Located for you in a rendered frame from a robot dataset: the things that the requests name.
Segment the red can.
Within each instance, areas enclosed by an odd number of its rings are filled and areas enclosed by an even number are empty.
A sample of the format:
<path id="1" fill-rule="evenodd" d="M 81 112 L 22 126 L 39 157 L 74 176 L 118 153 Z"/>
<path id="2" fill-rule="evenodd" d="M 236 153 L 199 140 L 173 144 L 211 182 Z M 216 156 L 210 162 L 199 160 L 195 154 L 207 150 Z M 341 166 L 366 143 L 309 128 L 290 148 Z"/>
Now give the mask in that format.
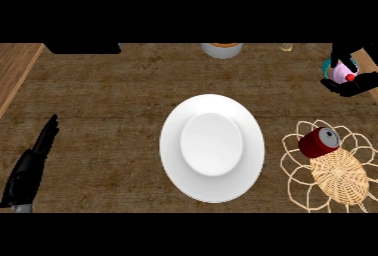
<path id="1" fill-rule="evenodd" d="M 316 128 L 298 141 L 298 148 L 307 158 L 318 158 L 340 148 L 338 133 L 326 127 Z"/>

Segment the white cylindrical container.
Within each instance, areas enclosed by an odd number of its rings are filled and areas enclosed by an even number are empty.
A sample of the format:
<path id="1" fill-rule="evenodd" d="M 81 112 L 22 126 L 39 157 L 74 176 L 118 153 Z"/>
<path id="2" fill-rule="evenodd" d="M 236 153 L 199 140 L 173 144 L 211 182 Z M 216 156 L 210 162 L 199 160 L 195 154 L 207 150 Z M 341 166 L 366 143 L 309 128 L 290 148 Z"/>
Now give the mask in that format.
<path id="1" fill-rule="evenodd" d="M 229 59 L 239 54 L 242 50 L 242 43 L 202 43 L 201 49 L 213 58 Z"/>

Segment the pink frosted cupcake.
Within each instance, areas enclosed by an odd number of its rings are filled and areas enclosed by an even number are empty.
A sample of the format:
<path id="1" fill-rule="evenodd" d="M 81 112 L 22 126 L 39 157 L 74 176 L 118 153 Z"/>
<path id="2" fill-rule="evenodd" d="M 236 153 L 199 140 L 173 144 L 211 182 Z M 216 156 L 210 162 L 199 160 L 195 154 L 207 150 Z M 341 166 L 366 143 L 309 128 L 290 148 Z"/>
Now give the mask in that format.
<path id="1" fill-rule="evenodd" d="M 322 74 L 326 79 L 343 84 L 355 80 L 359 72 L 352 72 L 343 62 L 338 62 L 337 66 L 331 67 L 331 59 L 326 59 L 322 63 Z"/>

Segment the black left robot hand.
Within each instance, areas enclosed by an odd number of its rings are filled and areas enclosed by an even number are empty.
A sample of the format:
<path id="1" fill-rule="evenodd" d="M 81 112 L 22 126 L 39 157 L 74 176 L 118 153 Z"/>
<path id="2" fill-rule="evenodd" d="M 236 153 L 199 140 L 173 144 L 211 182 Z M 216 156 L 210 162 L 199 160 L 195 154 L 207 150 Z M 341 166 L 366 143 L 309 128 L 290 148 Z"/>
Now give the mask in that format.
<path id="1" fill-rule="evenodd" d="M 44 163 L 58 132 L 58 115 L 53 114 L 40 132 L 34 147 L 21 155 L 10 172 L 0 208 L 12 209 L 15 205 L 33 205 L 43 177 Z"/>

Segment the woven wicker placemat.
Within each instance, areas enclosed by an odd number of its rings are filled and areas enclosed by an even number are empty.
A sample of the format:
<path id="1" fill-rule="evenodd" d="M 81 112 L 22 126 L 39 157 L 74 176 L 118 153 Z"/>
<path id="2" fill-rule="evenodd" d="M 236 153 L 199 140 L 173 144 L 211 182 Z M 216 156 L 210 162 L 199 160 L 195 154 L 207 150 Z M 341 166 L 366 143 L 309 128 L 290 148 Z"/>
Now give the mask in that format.
<path id="1" fill-rule="evenodd" d="M 338 148 L 324 156 L 309 158 L 298 142 L 319 128 L 326 129 L 328 136 L 340 135 Z M 331 213 L 334 206 L 346 212 L 368 213 L 366 204 L 378 204 L 378 149 L 366 136 L 321 119 L 298 121 L 294 132 L 282 138 L 282 147 L 279 166 L 287 175 L 290 201 L 309 213 Z"/>

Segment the white oval plate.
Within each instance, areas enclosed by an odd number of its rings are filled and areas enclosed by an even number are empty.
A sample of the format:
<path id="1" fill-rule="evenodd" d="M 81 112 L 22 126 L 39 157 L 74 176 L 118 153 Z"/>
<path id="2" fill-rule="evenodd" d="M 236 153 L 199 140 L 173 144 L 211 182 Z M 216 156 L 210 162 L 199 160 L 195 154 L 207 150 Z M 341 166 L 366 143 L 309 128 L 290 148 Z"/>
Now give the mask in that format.
<path id="1" fill-rule="evenodd" d="M 202 94 L 177 105 L 161 129 L 160 157 L 189 197 L 207 203 L 236 199 L 257 181 L 264 153 L 261 129 L 241 103 Z"/>

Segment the black appliance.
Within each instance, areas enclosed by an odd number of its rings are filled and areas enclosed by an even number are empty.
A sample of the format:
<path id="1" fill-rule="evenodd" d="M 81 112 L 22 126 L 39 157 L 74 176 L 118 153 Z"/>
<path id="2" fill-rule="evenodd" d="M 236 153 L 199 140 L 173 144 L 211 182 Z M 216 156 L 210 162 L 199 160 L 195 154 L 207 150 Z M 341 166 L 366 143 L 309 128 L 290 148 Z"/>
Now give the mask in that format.
<path id="1" fill-rule="evenodd" d="M 55 54 L 118 54 L 117 43 L 46 43 L 44 46 Z"/>

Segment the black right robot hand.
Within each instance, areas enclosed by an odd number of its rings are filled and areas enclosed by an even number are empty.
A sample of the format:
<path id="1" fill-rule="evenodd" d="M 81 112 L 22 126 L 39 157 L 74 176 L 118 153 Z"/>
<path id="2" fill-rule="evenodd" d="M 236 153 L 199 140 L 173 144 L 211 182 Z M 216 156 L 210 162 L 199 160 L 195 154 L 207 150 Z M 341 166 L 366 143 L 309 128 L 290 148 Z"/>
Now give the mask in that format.
<path id="1" fill-rule="evenodd" d="M 378 71 L 360 72 L 359 66 L 352 59 L 352 54 L 359 50 L 365 50 L 372 62 L 378 64 L 378 42 L 371 43 L 334 43 L 331 50 L 331 67 L 343 62 L 352 72 L 359 72 L 355 80 L 343 84 L 335 83 L 325 77 L 321 80 L 322 85 L 331 92 L 343 97 L 352 97 L 378 87 Z"/>

